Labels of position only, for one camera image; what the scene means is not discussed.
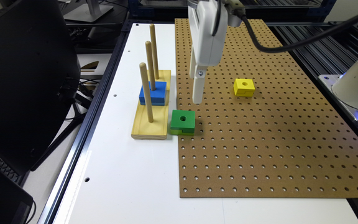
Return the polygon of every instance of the pegboard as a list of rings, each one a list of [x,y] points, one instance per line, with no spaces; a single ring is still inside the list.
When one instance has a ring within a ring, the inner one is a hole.
[[[251,23],[262,45],[280,46]],[[195,105],[188,20],[175,28],[177,106],[196,111],[195,135],[179,136],[180,197],[358,198],[358,137],[288,52],[259,52],[244,24],[228,27]],[[253,97],[234,95],[236,78],[253,79]]]

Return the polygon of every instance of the yellow block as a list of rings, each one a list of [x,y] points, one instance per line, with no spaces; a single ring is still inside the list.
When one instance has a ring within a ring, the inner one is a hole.
[[[150,123],[147,118],[146,106],[140,105],[140,101],[138,100],[134,125],[131,133],[131,137],[134,139],[164,140],[167,138],[171,70],[159,70],[158,73],[160,78],[156,80],[156,82],[167,83],[165,106],[152,106],[154,121]]]
[[[254,91],[254,81],[251,79],[237,78],[234,81],[234,94],[236,96],[252,96]]]

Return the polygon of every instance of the black cable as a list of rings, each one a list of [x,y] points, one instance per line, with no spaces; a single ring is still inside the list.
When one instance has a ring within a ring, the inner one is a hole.
[[[98,81],[95,81],[95,80],[100,80],[100,79],[87,79],[87,78],[82,78],[82,80],[85,80],[85,81],[82,81],[82,83],[86,83],[86,82],[94,82],[94,83],[100,83]]]
[[[75,116],[75,117],[72,117],[72,118],[65,118],[65,120],[69,120],[69,119],[78,119],[78,118],[81,118],[82,116],[85,116],[86,113],[83,113],[83,114],[80,114],[78,116]]]
[[[71,90],[78,90],[78,91],[82,92],[82,94],[84,94],[85,96],[93,98],[92,91],[87,89],[87,87],[84,85],[84,82],[81,82],[81,80],[79,80],[77,78],[72,78],[72,77],[66,77],[66,79],[67,80],[76,80],[78,82],[78,84],[81,85],[84,88],[83,90],[80,90],[79,88],[75,89],[75,88],[70,87]]]
[[[33,200],[32,203],[34,203],[34,211],[31,215],[30,219],[25,224],[29,224],[31,222],[31,220],[34,218],[35,211],[37,210],[37,204],[35,203],[35,200]]]
[[[290,44],[290,45],[286,45],[286,46],[283,46],[283,47],[274,47],[274,48],[270,48],[270,47],[264,47],[262,46],[256,36],[255,36],[255,33],[254,31],[252,30],[252,26],[251,24],[249,23],[244,11],[240,10],[240,9],[236,9],[234,11],[234,15],[238,16],[242,21],[244,21],[244,23],[246,24],[246,27],[247,27],[247,30],[248,30],[248,33],[251,37],[251,40],[252,42],[254,43],[255,47],[260,50],[261,52],[265,52],[265,53],[279,53],[279,52],[285,52],[285,51],[289,51],[289,50],[294,50],[294,49],[297,49],[299,47],[303,47],[303,46],[306,46],[308,44],[312,44],[313,42],[316,42],[318,40],[321,40],[323,38],[326,38],[326,37],[329,37],[330,35],[333,35],[333,34],[336,34],[340,31],[343,31],[351,26],[353,26],[354,24],[358,23],[358,15],[357,16],[354,16],[352,17],[351,19],[348,19],[347,21],[329,29],[329,30],[326,30],[322,33],[319,33],[317,35],[314,35],[308,39],[305,39],[305,40],[301,40],[299,42],[296,42],[296,43],[293,43],[293,44]]]
[[[216,9],[216,22],[215,22],[215,27],[214,30],[212,32],[212,36],[214,37],[218,31],[218,27],[219,27],[219,21],[221,20],[221,0],[217,0],[216,2],[218,4],[218,8]]]
[[[121,7],[126,8],[126,9],[127,9],[127,11],[129,10],[129,8],[128,8],[128,7],[123,6],[122,4],[118,4],[118,3],[115,3],[115,2],[109,2],[109,1],[105,1],[105,0],[100,0],[100,1],[104,1],[104,2],[107,2],[107,3],[110,3],[110,4],[115,4],[115,5],[117,5],[117,6],[121,6]]]

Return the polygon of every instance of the black monitor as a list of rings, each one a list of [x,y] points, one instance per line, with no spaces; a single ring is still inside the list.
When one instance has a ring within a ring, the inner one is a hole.
[[[18,174],[49,154],[79,78],[56,0],[17,0],[0,13],[0,158]]]

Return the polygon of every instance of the blue block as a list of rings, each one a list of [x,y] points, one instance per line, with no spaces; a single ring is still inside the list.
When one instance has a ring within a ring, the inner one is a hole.
[[[146,102],[140,102],[140,105],[146,105]],[[152,103],[153,106],[165,106],[165,103]]]
[[[166,82],[155,82],[155,90],[150,90],[150,96],[152,99],[153,106],[164,106],[165,105],[165,91],[167,89]],[[145,105],[143,87],[140,89],[139,101],[141,105]]]

